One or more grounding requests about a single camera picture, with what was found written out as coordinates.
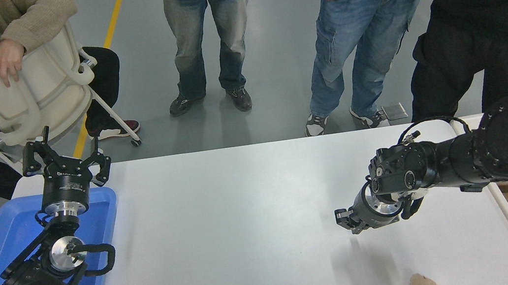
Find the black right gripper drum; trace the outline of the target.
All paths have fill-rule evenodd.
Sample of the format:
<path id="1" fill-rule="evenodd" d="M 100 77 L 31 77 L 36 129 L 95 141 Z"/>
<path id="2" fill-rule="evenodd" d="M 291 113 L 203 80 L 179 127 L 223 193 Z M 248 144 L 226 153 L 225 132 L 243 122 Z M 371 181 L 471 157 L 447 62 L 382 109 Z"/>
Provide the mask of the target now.
<path id="1" fill-rule="evenodd" d="M 389 194 L 385 196 L 381 199 L 380 195 L 372 192 L 369 183 L 364 184 L 350 209 L 353 212 L 351 219 L 363 221 L 373 229 L 397 222 L 402 210 L 401 202 L 395 202 Z"/>

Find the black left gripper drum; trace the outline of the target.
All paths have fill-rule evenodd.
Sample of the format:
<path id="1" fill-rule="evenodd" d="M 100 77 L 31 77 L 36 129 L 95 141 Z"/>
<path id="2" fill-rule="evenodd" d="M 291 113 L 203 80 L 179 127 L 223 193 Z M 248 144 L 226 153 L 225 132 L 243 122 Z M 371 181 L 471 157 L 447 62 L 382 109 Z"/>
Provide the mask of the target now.
<path id="1" fill-rule="evenodd" d="M 43 209 L 61 201 L 89 202 L 91 173 L 81 164 L 81 160 L 68 158 L 61 164 L 53 162 L 44 168 Z"/>

